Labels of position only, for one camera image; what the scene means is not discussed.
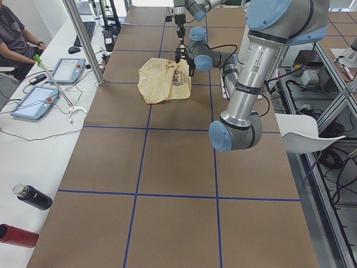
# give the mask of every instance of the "person's arm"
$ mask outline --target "person's arm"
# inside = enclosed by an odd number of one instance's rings
[[[47,48],[47,46],[43,43],[38,44],[40,40],[37,39],[32,33],[27,31],[25,28],[22,30],[22,35],[24,36],[27,42],[39,46],[43,51],[45,51],[45,49]]]
[[[35,64],[36,61],[11,51],[5,43],[0,43],[0,54],[7,59],[18,61],[19,63]]]

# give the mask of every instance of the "computer mouse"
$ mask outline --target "computer mouse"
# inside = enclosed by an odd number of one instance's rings
[[[68,49],[68,53],[69,54],[75,54],[77,52],[80,51],[80,48],[79,47],[76,47],[76,46],[71,46],[69,49]]]

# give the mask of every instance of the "gray t-shirt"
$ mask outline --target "gray t-shirt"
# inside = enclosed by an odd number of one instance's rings
[[[2,5],[0,8],[0,44],[5,43],[11,51],[32,59],[35,52],[22,36],[23,29],[25,26],[16,15],[7,6]],[[6,59],[0,54],[1,67],[18,67],[20,65],[23,63]]]

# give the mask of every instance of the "keyboard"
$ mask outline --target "keyboard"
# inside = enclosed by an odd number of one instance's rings
[[[91,41],[91,38],[93,37],[94,29],[95,29],[95,21],[84,21],[83,25],[87,32],[89,41]],[[74,41],[73,46],[82,46],[80,44],[78,36],[76,37],[76,40]]]

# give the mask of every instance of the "black water bottle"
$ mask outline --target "black water bottle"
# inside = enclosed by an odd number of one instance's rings
[[[30,185],[17,184],[12,193],[17,199],[34,206],[40,210],[46,210],[52,204],[52,199]]]

